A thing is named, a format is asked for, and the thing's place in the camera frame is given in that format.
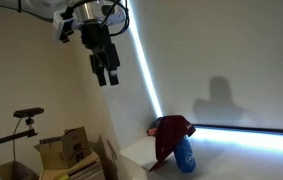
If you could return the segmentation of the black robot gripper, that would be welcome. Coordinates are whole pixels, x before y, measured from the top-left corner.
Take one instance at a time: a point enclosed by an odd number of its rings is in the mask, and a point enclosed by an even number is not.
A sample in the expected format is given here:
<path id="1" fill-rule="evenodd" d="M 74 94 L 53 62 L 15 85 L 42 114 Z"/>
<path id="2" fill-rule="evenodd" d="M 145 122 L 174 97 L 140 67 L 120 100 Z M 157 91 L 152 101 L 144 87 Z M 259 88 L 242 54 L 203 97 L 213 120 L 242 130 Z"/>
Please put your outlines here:
<path id="1" fill-rule="evenodd" d="M 112 86 L 119 84 L 117 69 L 120 66 L 115 44 L 111 41 L 109 28 L 98 23 L 84 24 L 80 28 L 83 45 L 92 51 L 93 57 L 108 71 Z M 107 85 L 104 73 L 97 74 L 99 86 Z"/>

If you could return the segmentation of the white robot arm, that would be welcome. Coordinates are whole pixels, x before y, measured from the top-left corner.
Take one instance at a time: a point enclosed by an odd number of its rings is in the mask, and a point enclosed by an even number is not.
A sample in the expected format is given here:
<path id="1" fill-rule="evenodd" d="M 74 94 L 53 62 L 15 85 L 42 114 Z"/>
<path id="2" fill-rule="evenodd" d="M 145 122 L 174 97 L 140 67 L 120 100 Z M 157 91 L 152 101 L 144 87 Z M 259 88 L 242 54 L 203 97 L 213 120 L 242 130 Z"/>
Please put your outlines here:
<path id="1" fill-rule="evenodd" d="M 82 44 L 89 56 L 93 73 L 100 86 L 106 85 L 104 71 L 111 86 L 118 85 L 120 61 L 111 38 L 123 34 L 129 27 L 129 9 L 122 0 L 26 0 L 31 11 L 51 20 L 55 39 L 63 43 L 75 30 L 81 32 Z"/>

